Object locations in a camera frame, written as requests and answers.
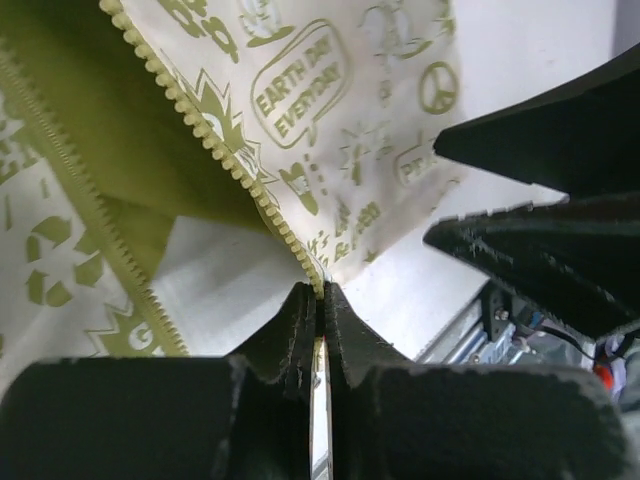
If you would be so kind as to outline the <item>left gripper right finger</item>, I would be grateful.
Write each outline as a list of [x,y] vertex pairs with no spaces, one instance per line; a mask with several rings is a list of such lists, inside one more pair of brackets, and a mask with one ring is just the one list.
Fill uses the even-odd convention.
[[369,327],[341,287],[324,284],[323,331],[328,350],[331,474],[334,479],[382,479],[376,382],[380,367],[412,361]]

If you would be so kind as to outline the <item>cream green patterned jacket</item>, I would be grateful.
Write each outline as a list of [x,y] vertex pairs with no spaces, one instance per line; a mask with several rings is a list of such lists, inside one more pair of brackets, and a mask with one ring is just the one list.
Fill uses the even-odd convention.
[[3,2],[2,380],[220,351],[448,193],[549,199],[433,154],[460,67],[448,1]]

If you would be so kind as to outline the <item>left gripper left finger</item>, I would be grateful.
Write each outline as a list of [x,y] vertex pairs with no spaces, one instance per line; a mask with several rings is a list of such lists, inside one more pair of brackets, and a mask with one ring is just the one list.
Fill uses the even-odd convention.
[[230,439],[229,479],[308,479],[313,288],[294,284],[277,313],[234,351],[247,362]]

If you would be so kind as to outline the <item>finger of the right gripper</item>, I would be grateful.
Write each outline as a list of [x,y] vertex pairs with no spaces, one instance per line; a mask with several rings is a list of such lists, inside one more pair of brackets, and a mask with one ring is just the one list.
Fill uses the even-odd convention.
[[639,195],[445,218],[426,245],[592,339],[639,330]]
[[443,130],[437,155],[574,197],[639,189],[639,49]]

